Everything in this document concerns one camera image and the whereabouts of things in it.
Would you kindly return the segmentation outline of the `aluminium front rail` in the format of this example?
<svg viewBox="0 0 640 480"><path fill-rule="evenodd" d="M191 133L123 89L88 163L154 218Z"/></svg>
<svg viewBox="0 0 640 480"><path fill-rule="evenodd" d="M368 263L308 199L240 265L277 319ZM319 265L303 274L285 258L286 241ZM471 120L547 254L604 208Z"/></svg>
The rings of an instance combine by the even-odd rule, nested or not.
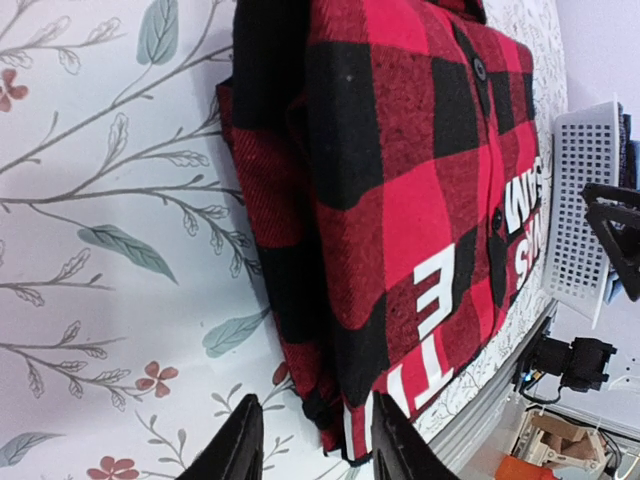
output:
<svg viewBox="0 0 640 480"><path fill-rule="evenodd" d="M491 430L511 395L518 358L556 309L557 302L545 296L516 303L502 330L416 420L434 450L443 452L456 440L467 435L477 440Z"/></svg>

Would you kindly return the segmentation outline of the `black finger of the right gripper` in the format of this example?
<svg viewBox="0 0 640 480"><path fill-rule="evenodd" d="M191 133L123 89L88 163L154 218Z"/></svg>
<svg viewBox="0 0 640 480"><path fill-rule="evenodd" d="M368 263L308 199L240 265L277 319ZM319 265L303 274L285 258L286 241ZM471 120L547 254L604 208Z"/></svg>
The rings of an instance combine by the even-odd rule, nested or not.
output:
<svg viewBox="0 0 640 480"><path fill-rule="evenodd" d="M585 219L631 300L639 299L639 191L587 183Z"/></svg>

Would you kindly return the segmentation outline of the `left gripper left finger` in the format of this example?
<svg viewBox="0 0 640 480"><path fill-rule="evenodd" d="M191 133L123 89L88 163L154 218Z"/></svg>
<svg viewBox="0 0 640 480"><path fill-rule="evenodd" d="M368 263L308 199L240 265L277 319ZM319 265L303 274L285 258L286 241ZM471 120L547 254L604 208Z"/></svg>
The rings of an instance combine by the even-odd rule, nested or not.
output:
<svg viewBox="0 0 640 480"><path fill-rule="evenodd" d="M178 480L260 480L264 460L263 409L247 394Z"/></svg>

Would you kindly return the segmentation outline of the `floral patterned table cloth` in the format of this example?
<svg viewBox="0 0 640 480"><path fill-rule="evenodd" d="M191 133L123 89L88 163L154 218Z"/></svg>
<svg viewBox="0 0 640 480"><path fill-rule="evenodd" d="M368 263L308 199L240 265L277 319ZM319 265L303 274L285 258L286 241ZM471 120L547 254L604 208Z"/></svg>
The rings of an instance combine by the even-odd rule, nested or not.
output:
<svg viewBox="0 0 640 480"><path fill-rule="evenodd" d="M267 479L325 453L268 305L216 88L266 46L286 103L305 1L1 5L1 475L175 479L247 394Z"/></svg>

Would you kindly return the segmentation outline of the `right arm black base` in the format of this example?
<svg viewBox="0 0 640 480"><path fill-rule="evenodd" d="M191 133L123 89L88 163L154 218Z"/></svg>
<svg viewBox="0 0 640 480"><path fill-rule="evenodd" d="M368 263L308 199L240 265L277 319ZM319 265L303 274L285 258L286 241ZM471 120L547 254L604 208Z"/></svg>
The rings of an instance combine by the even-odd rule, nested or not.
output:
<svg viewBox="0 0 640 480"><path fill-rule="evenodd" d="M540 406L557 404L565 388L578 393L599 391L609 381L606 372L618 349L596 338L576 337L571 343L543 335L522 359L516 381L516 392L524 399ZM543 399L527 393L545 375L559 378L554 398Z"/></svg>

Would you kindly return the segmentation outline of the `light blue collared shirt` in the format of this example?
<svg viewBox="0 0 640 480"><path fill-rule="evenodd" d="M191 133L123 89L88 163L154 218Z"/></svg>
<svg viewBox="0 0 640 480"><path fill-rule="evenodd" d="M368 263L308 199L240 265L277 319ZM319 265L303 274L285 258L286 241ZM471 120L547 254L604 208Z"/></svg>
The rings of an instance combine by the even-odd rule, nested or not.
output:
<svg viewBox="0 0 640 480"><path fill-rule="evenodd" d="M618 272L613 267L611 267L606 279L604 302L607 305L610 305L620 293L624 292L624 285L619 277Z"/></svg>

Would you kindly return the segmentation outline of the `white plastic laundry basket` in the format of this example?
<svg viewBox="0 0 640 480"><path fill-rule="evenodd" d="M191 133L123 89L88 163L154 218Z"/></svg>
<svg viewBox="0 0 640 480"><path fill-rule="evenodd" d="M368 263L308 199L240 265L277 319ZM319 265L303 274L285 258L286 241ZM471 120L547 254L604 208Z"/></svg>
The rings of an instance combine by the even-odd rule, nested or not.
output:
<svg viewBox="0 0 640 480"><path fill-rule="evenodd" d="M598 322L610 261L585 218L589 184L619 183L620 104L617 98L562 114L553 125L552 190L544 290Z"/></svg>

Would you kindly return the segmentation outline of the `red black plaid shirt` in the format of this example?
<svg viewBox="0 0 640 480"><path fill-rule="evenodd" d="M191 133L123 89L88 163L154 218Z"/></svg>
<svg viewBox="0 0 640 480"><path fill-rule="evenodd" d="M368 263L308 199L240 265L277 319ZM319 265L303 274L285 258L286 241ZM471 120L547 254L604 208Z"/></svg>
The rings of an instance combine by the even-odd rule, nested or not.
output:
<svg viewBox="0 0 640 480"><path fill-rule="evenodd" d="M545 237L533 57L479 1L241 1L219 85L282 351L326 452L420 414Z"/></svg>

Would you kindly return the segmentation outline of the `dark checked shirt in basket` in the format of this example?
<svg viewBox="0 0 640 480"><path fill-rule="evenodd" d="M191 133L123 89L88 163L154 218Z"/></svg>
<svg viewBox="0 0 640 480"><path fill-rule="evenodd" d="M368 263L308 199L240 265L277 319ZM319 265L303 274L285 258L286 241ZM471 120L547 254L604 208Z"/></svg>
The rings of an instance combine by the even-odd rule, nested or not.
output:
<svg viewBox="0 0 640 480"><path fill-rule="evenodd" d="M619 186L639 189L639 141L633 140L632 117L618 104L619 113Z"/></svg>

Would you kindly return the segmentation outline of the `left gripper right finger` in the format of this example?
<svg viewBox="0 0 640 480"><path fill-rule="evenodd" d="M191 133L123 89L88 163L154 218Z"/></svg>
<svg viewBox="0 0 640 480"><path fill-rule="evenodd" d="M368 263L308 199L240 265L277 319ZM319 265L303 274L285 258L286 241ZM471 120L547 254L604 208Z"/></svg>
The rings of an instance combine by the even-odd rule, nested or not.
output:
<svg viewBox="0 0 640 480"><path fill-rule="evenodd" d="M374 393L372 458L375 480L458 480L393 398L380 392Z"/></svg>

